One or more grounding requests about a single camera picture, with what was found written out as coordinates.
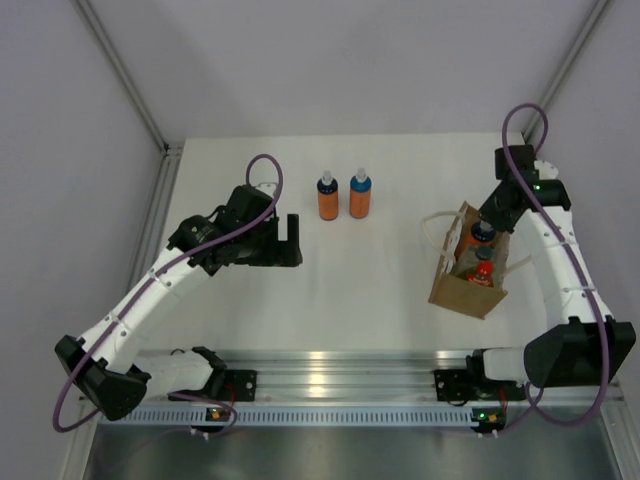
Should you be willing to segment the orange bottle light blue cap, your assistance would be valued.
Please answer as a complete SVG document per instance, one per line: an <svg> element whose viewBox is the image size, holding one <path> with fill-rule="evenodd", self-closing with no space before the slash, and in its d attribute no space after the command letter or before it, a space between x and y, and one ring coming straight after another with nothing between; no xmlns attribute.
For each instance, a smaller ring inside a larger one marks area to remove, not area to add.
<svg viewBox="0 0 640 480"><path fill-rule="evenodd" d="M368 216L371 203L372 180L365 168L359 168L350 180L349 213L353 218Z"/></svg>

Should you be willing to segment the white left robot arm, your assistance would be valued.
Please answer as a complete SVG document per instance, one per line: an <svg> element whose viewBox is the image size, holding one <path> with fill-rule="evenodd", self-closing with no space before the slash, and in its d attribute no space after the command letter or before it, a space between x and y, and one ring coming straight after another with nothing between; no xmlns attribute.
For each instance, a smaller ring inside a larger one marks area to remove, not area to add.
<svg viewBox="0 0 640 480"><path fill-rule="evenodd" d="M57 343L55 353L74 385L108 420L120 420L155 397L212 400L224 392L226 364L206 347L165 356L141 351L170 312L221 268L301 264L299 217L288 215L281 239L272 202L263 191L241 185L212 215L183 220L114 310L79 337L66 335Z"/></svg>

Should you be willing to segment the orange bottle dark blue cap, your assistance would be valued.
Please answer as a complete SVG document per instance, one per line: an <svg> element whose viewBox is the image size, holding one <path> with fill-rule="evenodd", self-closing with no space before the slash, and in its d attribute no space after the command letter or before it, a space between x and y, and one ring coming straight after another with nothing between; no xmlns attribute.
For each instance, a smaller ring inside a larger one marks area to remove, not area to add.
<svg viewBox="0 0 640 480"><path fill-rule="evenodd" d="M332 221L339 214L338 182L329 170L325 170L316 184L318 211L321 219Z"/></svg>

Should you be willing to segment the yellow bottle red cap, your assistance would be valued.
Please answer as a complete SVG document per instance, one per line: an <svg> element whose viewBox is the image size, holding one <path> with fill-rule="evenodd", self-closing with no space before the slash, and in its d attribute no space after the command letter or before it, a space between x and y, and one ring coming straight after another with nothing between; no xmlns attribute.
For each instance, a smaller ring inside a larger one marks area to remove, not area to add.
<svg viewBox="0 0 640 480"><path fill-rule="evenodd" d="M492 288L494 286L493 273L494 263L489 260L484 260L464 270L458 277L476 285Z"/></svg>

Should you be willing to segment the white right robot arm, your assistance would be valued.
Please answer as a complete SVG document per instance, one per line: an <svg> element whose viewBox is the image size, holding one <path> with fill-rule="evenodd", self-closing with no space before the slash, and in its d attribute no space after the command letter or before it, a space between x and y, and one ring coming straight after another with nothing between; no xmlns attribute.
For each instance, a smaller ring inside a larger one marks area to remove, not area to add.
<svg viewBox="0 0 640 480"><path fill-rule="evenodd" d="M539 389L597 386L602 358L615 375L636 342L631 323L615 320L599 296L580 252L571 201L552 167L530 145L499 148L499 184L479 217L500 233L520 235L529 252L546 310L548 329L523 347L487 349L465 373L467 389L488 397L502 381Z"/></svg>

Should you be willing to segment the orange bottle navy cap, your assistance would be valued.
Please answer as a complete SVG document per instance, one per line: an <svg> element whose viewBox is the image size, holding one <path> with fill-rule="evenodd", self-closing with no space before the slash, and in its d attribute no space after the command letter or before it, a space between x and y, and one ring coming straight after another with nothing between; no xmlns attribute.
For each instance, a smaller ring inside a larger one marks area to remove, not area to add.
<svg viewBox="0 0 640 480"><path fill-rule="evenodd" d="M497 236L497 231L493 226L484 221L479 220L473 223L469 231L462 239L460 248L465 250L468 246L489 246L491 247Z"/></svg>

